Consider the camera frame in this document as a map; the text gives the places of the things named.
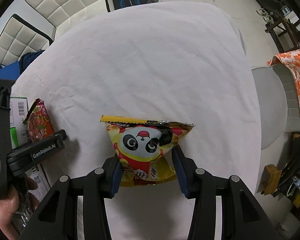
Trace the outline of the person's left hand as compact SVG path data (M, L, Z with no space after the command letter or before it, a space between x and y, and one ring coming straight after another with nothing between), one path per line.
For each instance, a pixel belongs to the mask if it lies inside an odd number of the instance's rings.
M12 217L19 208L19 196L14 187L9 194L0 200L0 239L15 240L19 233L12 225Z

